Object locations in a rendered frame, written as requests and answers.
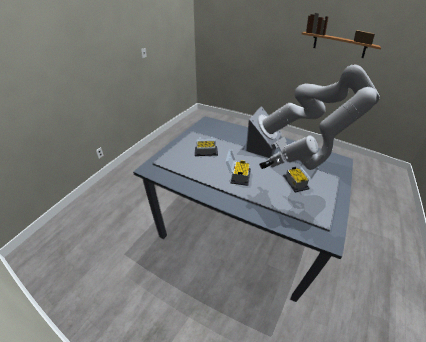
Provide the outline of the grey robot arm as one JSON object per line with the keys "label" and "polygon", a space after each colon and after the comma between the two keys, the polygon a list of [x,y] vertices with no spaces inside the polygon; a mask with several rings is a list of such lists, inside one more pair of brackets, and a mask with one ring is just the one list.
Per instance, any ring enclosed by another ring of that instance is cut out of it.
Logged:
{"label": "grey robot arm", "polygon": [[[325,112],[323,102],[335,103],[344,100],[348,95],[348,87],[353,90],[355,95],[319,125],[324,141],[319,152],[318,144],[312,136],[289,145],[286,144],[284,137],[271,145],[273,150],[279,147],[281,152],[283,150],[287,162],[299,160],[308,170],[313,170],[325,162],[332,152],[335,136],[367,113],[380,99],[376,92],[375,101],[375,91],[377,90],[362,67],[348,66],[343,71],[339,84],[338,82],[329,86],[302,84],[294,92],[295,98],[302,107],[288,103],[272,115],[258,117],[258,125],[263,134],[269,139],[275,139],[278,130],[299,118],[320,118]],[[375,104],[373,105],[373,103]],[[264,120],[265,118],[266,120]]]}

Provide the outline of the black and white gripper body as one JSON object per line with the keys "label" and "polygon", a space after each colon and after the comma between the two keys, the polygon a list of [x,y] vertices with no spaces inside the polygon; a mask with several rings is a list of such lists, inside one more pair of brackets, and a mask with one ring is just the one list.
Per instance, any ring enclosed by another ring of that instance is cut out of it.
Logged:
{"label": "black and white gripper body", "polygon": [[282,150],[282,153],[280,151],[280,152],[278,152],[276,154],[277,154],[277,156],[275,155],[274,157],[272,156],[271,158],[268,159],[268,161],[274,161],[274,163],[271,165],[271,168],[273,168],[275,166],[278,166],[278,165],[280,165],[280,164],[282,164],[284,162],[287,162],[285,160],[284,155],[283,155],[283,150]]}

